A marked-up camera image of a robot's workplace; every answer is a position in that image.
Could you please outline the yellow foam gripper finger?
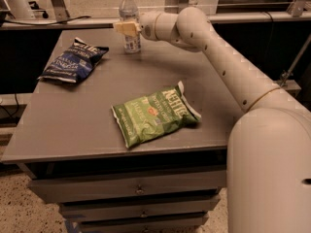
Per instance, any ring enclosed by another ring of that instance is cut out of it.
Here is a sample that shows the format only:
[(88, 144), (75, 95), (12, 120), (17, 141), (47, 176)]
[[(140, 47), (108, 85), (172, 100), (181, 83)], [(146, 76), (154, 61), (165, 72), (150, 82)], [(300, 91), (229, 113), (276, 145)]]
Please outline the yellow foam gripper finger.
[(135, 37), (141, 32), (140, 24), (136, 21), (118, 21), (113, 24), (114, 29), (125, 36)]

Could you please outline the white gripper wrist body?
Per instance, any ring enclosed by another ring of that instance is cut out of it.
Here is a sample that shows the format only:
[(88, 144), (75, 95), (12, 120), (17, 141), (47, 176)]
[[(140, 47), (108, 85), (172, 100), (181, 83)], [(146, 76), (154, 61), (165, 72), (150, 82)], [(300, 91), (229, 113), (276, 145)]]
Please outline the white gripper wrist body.
[(142, 36), (146, 40), (156, 41), (157, 12), (146, 12), (140, 15), (139, 24)]

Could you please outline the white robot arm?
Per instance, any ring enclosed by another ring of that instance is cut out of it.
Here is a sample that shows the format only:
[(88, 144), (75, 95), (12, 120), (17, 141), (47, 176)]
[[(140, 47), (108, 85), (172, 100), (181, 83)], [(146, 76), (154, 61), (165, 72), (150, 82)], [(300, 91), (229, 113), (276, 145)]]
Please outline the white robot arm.
[(311, 113), (195, 7), (144, 13), (114, 28), (201, 50), (243, 111), (227, 144), (228, 232), (311, 233)]

